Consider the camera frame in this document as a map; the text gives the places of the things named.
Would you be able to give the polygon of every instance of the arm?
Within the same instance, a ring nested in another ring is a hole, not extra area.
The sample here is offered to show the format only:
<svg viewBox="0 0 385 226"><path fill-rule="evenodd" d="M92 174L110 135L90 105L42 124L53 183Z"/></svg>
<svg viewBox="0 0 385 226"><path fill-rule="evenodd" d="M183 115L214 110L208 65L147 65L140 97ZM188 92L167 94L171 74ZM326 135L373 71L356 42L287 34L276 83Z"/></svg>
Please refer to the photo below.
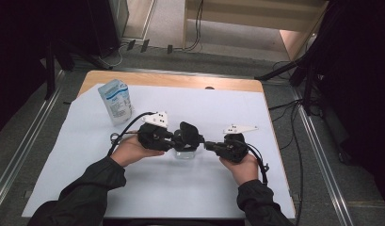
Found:
<svg viewBox="0 0 385 226"><path fill-rule="evenodd" d="M220 158L221 163L231 171L239 185L237 204L253 225L293 225L273 201L273 191L259 180L259 169L254 156L247 154L236 164Z"/></svg>
<svg viewBox="0 0 385 226"><path fill-rule="evenodd" d="M106 211L107 192L125 186L124 167L162 154L144 149L136 136L124 140L110 157L90 165L80 178L66 186L57 202L43 204L28 226L99 225Z"/></svg>

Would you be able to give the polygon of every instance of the black device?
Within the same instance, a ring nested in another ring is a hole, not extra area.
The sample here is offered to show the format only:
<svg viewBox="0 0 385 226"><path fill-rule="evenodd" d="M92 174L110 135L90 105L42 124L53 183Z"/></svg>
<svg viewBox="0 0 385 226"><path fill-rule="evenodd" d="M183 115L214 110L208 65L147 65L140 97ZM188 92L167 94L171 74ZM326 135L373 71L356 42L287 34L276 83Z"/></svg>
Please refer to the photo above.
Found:
<svg viewBox="0 0 385 226"><path fill-rule="evenodd" d="M242 134L226 135L224 142L204 142L204 148L209 151L214 151L217 156L234 163L240 163L249 152Z"/></svg>
<svg viewBox="0 0 385 226"><path fill-rule="evenodd" d="M228 134L224 137L224 142L206 141L204 142L204 148L208 151L214 151L217 156L234 163L240 163L248 152L251 151L256 157L260 172L263 175L263 185L266 186L268 184L266 177L266 172L269 170L268 164L264 165L260 152L253 146L247 144L242 134Z"/></svg>
<svg viewBox="0 0 385 226"><path fill-rule="evenodd" d="M146 149L167 152L174 147L173 134L166 128L144 123L138 130L138 141Z"/></svg>
<svg viewBox="0 0 385 226"><path fill-rule="evenodd" d="M174 132L171 141L175 143L174 149L177 152L195 152L199 145L204 143L204 138L199 134L198 128L182 121L180 129Z"/></svg>

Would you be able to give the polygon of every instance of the wooden panel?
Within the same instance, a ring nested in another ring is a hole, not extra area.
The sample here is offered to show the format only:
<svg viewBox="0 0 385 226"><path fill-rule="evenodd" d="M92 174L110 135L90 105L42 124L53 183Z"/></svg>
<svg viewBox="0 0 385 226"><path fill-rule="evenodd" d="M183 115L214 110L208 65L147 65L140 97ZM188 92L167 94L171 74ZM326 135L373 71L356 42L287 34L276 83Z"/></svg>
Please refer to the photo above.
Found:
<svg viewBox="0 0 385 226"><path fill-rule="evenodd" d="M263 92L262 84L257 80L165 73L119 73L107 71L91 71L87 74L78 95L92 88L97 83L107 83L115 78L123 81L127 85L181 87L196 89L212 87L214 89L222 90Z"/></svg>
<svg viewBox="0 0 385 226"><path fill-rule="evenodd" d="M280 30L283 43L290 60L295 60L302 50L302 47L309 41L310 36L317 31L321 25L322 19L327 9L328 2L324 2L322 7L317 11L316 16L307 26L306 31L297 32L289 30Z"/></svg>
<svg viewBox="0 0 385 226"><path fill-rule="evenodd" d="M127 0L130 17L125 27L124 37L127 39L144 39L155 0Z"/></svg>
<svg viewBox="0 0 385 226"><path fill-rule="evenodd" d="M196 19L199 0L186 0L188 19ZM282 30L307 31L323 0L205 0L202 19Z"/></svg>

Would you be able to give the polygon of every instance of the person's left hand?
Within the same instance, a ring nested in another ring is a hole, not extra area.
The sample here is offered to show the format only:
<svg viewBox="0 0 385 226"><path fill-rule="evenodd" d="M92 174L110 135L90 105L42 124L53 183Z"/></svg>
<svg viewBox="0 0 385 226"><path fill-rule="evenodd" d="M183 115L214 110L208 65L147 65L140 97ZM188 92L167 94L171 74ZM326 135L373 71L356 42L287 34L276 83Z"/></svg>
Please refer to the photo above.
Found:
<svg viewBox="0 0 385 226"><path fill-rule="evenodd" d="M126 167L144 157L163 155L165 152L145 149L138 141L137 136L124 139L119 147L110 156L120 166Z"/></svg>

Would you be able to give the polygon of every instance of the person's right hand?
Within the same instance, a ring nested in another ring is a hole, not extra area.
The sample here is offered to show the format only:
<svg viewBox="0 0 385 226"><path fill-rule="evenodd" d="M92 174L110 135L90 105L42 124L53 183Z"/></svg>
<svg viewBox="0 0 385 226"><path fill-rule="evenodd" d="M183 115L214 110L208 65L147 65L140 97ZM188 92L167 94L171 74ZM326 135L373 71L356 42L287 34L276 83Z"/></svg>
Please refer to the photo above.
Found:
<svg viewBox="0 0 385 226"><path fill-rule="evenodd" d="M245 182L257 180L259 178L259 165L257 159L247 154L240 163L233 163L224 158L219 158L219 161L233 174L233 179L240 186Z"/></svg>

